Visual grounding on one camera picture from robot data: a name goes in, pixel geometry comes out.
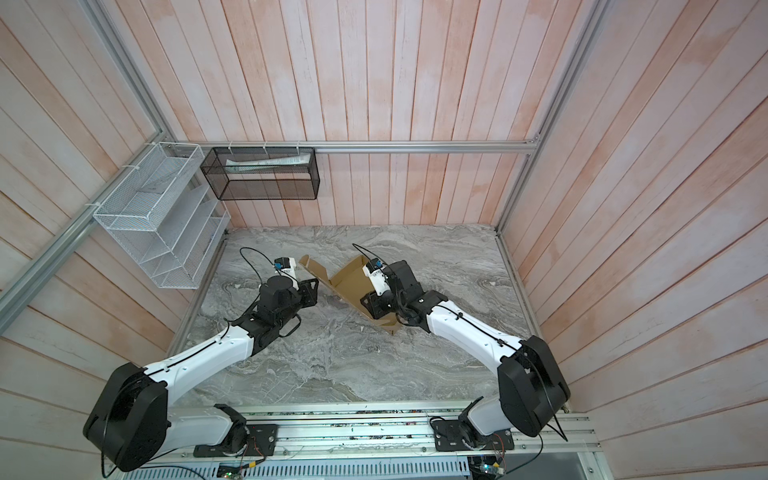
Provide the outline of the right green circuit board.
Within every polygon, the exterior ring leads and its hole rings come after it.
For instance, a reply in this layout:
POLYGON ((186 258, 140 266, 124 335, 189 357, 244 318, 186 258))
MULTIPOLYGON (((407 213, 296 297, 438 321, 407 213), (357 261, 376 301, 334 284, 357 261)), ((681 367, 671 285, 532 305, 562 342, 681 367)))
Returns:
POLYGON ((483 457, 469 457, 468 466, 472 480, 498 480, 505 474, 498 463, 488 463, 483 457))

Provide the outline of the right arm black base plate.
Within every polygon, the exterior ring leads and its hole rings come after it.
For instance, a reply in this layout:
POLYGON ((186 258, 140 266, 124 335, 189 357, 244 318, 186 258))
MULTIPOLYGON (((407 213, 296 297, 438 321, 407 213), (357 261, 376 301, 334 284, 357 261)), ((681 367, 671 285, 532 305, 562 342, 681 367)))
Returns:
POLYGON ((438 452, 493 450, 505 453, 515 448, 511 434, 507 431, 484 436, 477 433, 467 421, 448 420, 440 416, 430 417, 428 424, 438 452))

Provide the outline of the brown cardboard box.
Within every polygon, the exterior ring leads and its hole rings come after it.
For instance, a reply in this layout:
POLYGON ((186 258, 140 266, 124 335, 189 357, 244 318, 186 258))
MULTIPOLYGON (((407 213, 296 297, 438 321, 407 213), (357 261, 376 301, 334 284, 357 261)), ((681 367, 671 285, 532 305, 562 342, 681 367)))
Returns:
POLYGON ((367 262, 368 260, 364 255, 358 255, 336 274, 329 276, 327 269, 309 255, 304 255, 298 260, 298 263, 310 274, 357 309, 374 326, 394 335, 401 328, 394 314, 390 313, 380 319, 374 319, 361 303, 361 299, 366 294, 374 291, 373 284, 363 272, 363 267, 367 262))

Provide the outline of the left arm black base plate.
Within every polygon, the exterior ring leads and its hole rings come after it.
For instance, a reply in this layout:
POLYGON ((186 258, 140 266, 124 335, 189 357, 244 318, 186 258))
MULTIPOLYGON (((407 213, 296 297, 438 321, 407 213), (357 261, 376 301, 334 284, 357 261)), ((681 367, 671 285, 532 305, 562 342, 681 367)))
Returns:
POLYGON ((247 424, 235 426, 233 433, 217 445, 198 445, 193 450, 195 458, 255 456, 270 457, 274 454, 278 437, 277 424, 247 424))

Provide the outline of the green circuit board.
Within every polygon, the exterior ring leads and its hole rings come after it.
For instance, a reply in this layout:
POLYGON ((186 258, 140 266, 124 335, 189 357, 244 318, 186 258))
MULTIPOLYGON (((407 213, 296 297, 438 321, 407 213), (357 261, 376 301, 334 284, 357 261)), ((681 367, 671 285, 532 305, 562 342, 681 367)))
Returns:
POLYGON ((220 464, 216 471, 216 478, 222 480, 243 480, 245 467, 220 464))
POLYGON ((469 457, 468 466, 472 480, 498 480, 505 474, 498 463, 488 463, 483 457, 469 457))

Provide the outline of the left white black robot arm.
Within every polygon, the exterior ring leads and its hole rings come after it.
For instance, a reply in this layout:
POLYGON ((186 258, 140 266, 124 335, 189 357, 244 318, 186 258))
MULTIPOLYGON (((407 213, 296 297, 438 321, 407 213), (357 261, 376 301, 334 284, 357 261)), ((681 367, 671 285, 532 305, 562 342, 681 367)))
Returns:
POLYGON ((188 391, 283 337, 283 328, 317 303, 318 281, 275 275, 257 298, 220 333, 177 355, 144 367, 128 362, 109 377, 83 435, 123 472, 159 454, 210 446, 226 456, 243 454, 252 437, 245 417, 225 403, 193 413, 173 411, 188 391))

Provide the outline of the aluminium mounting rail frame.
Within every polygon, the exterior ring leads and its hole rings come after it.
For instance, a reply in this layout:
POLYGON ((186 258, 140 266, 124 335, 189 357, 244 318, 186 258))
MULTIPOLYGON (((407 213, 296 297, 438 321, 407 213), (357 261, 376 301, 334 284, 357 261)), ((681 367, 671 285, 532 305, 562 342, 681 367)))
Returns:
MULTIPOLYGON (((437 457, 433 427, 439 418, 455 420, 467 400, 342 402, 237 406, 249 425, 275 425, 274 460, 437 457)), ((558 435, 545 428, 528 437, 508 427, 483 450, 464 447, 456 455, 502 453, 508 465, 515 455, 600 452, 594 426, 585 414, 559 413, 558 435)))

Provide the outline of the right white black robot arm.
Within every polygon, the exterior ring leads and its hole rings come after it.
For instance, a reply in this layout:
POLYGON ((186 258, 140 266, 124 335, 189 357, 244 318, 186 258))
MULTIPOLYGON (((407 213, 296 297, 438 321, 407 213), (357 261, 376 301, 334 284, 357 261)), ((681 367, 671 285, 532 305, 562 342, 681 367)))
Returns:
POLYGON ((452 342, 495 375, 498 393, 474 401, 456 421, 467 444, 509 428, 536 437, 556 420, 571 393, 546 341, 492 328, 446 295, 424 289, 404 260, 387 264, 376 258, 362 271, 373 290, 360 303, 375 319, 393 314, 404 326, 452 342))

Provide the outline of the left green circuit board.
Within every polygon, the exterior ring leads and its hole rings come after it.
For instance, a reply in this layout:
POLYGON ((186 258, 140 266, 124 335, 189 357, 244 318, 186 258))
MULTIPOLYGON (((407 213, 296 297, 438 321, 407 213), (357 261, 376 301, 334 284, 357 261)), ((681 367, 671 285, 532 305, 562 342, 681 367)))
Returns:
POLYGON ((245 467, 220 464, 216 471, 216 478, 222 480, 243 480, 245 467))

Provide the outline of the white paper in black basket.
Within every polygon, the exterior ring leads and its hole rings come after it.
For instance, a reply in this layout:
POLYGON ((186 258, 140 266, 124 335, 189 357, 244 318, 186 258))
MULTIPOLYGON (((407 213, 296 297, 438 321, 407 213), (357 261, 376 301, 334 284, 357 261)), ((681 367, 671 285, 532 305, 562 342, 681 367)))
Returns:
POLYGON ((224 170, 228 174, 300 173, 310 165, 311 158, 310 154, 301 154, 243 161, 228 159, 224 170))

